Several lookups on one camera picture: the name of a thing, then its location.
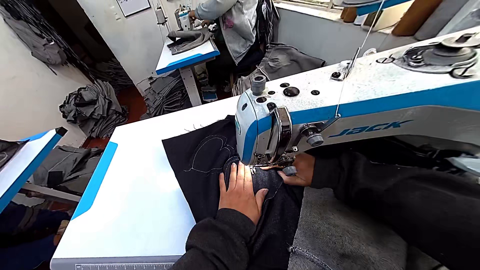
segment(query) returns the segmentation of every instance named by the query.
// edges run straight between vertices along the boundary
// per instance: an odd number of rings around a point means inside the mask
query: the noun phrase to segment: person sewing
[[[210,87],[202,91],[228,92],[232,73],[249,70],[262,60],[255,29],[258,1],[263,0],[208,0],[190,11],[192,19],[204,20],[203,26],[216,23],[214,41],[220,55],[206,63]]]
[[[373,163],[355,152],[330,159],[302,153],[294,166],[297,176],[278,171],[284,183],[332,188],[337,199],[389,225],[449,270],[478,267],[477,183],[445,172]],[[186,253],[172,269],[247,269],[246,242],[255,231],[267,190],[253,194],[250,169],[241,163],[232,164],[228,190],[223,174],[219,183],[216,217],[192,228]]]

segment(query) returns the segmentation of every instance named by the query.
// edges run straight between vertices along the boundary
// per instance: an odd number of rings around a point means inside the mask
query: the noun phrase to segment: hand
[[[220,202],[218,209],[230,208],[249,217],[255,226],[260,219],[262,213],[262,204],[268,189],[263,188],[253,194],[252,173],[248,166],[241,162],[237,165],[232,163],[230,170],[230,184],[225,186],[225,176],[220,174]]]
[[[305,153],[298,154],[295,156],[293,166],[297,168],[296,176],[286,176],[284,172],[277,171],[283,178],[283,182],[290,185],[310,186],[312,184],[315,157]]]
[[[197,17],[195,16],[195,10],[192,10],[192,11],[188,12],[188,15],[190,16],[190,18],[192,18],[192,19],[194,19],[194,20],[197,18]]]
[[[209,26],[212,24],[212,21],[210,20],[203,20],[202,21],[202,28],[204,28],[205,26]]]

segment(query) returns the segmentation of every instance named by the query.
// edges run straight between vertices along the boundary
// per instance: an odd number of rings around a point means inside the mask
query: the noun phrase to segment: black sweater
[[[478,268],[480,185],[427,169],[369,162],[359,153],[316,159],[311,187],[389,224],[450,270]],[[253,222],[232,209],[196,224],[172,269],[243,270]]]

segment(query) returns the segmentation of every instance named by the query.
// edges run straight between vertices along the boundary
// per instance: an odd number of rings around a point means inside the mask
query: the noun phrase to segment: window sill
[[[354,25],[353,23],[344,23],[342,19],[340,19],[340,14],[342,13],[341,10],[336,10],[336,9],[329,9],[323,8],[320,6],[314,6],[314,5],[309,5],[309,4],[301,4],[301,3],[295,3],[295,2],[287,2],[283,0],[275,0],[275,6],[280,9],[285,9],[285,10],[290,10],[310,16],[315,16],[319,18],[323,18],[326,20],[338,22],[340,24],[346,24],[346,25],[351,25],[355,26],[361,29],[360,26]],[[395,26],[387,27],[385,29],[378,30],[377,32],[383,33],[383,34],[390,34]]]

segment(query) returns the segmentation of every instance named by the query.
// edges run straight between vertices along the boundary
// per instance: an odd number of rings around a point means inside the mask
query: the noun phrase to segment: whiteboard
[[[117,0],[117,2],[125,17],[150,8],[148,0]]]

